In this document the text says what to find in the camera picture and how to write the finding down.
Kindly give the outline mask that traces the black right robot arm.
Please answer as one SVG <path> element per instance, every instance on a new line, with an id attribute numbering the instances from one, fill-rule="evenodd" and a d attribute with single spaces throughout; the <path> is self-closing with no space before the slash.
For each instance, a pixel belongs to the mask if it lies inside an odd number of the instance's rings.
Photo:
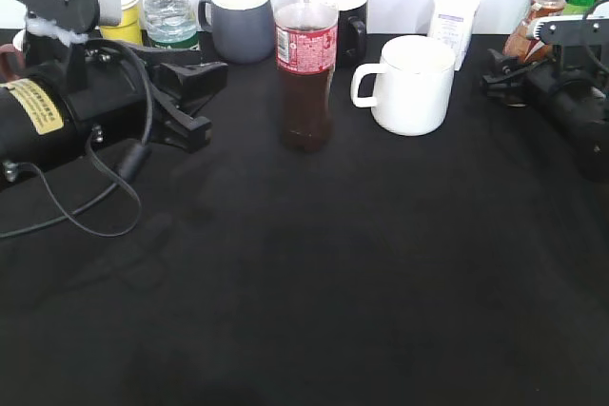
<path id="1" fill-rule="evenodd" d="M 606 79 L 590 65 L 567 66 L 560 54 L 523 64 L 490 48 L 481 92 L 504 106 L 534 108 L 569 145 L 580 174 L 608 182 Z"/>

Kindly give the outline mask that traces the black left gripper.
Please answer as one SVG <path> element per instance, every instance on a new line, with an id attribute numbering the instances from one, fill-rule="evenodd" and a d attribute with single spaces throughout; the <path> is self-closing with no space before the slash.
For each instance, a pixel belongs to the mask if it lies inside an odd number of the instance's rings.
<path id="1" fill-rule="evenodd" d="M 36 96 L 23 115 L 24 149 L 84 149 L 125 139 L 151 141 L 187 153 L 209 145 L 212 122 L 187 106 L 226 87 L 228 64 L 203 62 L 200 50 L 151 48 L 93 39 L 66 47 L 26 36 L 23 81 Z M 154 91 L 153 123 L 147 100 Z"/>

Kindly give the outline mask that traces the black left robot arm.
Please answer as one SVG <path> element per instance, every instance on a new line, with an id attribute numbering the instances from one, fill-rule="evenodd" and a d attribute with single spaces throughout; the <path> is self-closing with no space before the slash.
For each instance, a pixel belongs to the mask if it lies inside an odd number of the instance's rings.
<path id="1" fill-rule="evenodd" d="M 192 153 L 206 147 L 212 122 L 203 100 L 226 87 L 228 65 L 197 50 L 147 48 L 90 39 L 64 46 L 27 34 L 24 65 L 1 63 L 1 165 L 5 183 L 23 181 L 21 164 L 52 170 L 96 147 L 130 144 L 114 168 L 130 182 L 152 144 Z"/>

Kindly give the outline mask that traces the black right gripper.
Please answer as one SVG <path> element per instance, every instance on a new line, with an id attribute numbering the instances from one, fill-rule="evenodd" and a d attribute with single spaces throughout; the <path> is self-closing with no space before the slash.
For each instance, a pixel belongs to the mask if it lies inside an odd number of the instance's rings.
<path id="1" fill-rule="evenodd" d="M 608 94 L 608 47 L 546 46 L 526 51 L 488 50 L 488 72 L 480 80 L 487 97 L 503 97 L 507 106 L 542 106 L 560 94 L 574 99 Z"/>

